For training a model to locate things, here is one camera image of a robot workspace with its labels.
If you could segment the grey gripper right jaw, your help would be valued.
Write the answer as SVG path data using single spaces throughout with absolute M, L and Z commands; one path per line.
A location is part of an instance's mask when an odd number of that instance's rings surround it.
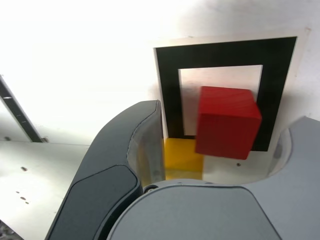
M 241 185 L 160 183 L 119 217 L 109 240 L 317 240 L 320 123 L 302 117 L 286 132 L 285 165 Z

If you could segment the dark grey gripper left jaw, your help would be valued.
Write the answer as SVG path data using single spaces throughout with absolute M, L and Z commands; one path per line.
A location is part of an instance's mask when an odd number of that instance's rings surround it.
M 105 240 L 143 187 L 165 179 L 162 106 L 141 101 L 96 135 L 46 235 L 48 240 Z

